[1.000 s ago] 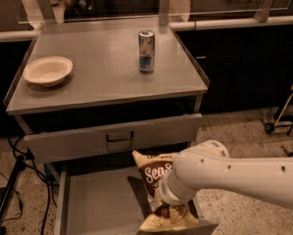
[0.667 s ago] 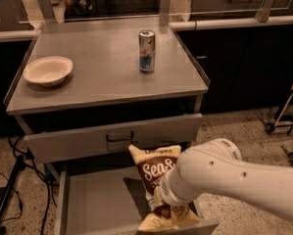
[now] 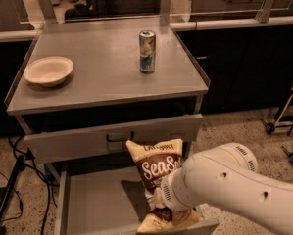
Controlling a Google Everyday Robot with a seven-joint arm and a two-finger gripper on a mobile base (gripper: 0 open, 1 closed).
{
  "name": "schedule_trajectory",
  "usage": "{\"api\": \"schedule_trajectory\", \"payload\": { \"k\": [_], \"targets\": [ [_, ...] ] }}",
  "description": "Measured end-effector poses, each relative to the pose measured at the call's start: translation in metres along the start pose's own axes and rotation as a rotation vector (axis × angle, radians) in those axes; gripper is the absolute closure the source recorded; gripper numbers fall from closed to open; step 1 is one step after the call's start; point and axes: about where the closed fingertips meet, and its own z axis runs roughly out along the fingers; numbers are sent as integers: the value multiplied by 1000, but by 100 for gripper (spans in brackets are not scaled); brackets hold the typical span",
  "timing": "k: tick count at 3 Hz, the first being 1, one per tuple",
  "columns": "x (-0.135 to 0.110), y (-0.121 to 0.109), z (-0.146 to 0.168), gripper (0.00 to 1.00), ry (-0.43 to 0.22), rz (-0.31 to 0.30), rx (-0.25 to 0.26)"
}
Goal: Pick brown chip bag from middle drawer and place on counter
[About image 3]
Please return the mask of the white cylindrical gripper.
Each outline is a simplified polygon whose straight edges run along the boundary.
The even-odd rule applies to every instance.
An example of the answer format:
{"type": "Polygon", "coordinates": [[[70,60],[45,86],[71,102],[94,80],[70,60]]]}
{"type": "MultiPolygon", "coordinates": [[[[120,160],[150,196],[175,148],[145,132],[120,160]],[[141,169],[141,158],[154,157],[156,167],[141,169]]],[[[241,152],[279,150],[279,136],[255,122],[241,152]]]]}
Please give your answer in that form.
{"type": "Polygon", "coordinates": [[[161,188],[154,190],[154,204],[158,209],[167,206],[174,211],[184,211],[193,207],[192,192],[185,186],[181,171],[174,171],[165,176],[161,188]]]}

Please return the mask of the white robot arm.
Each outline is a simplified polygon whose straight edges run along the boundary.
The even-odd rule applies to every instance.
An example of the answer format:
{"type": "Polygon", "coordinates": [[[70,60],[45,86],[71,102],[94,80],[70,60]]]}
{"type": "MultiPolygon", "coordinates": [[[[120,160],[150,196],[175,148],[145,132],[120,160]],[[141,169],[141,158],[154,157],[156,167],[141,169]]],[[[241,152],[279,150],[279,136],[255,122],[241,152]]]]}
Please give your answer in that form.
{"type": "Polygon", "coordinates": [[[276,235],[293,235],[293,184],[257,170],[254,154],[238,143],[195,153],[163,177],[154,193],[155,206],[184,211],[207,203],[276,235]]]}

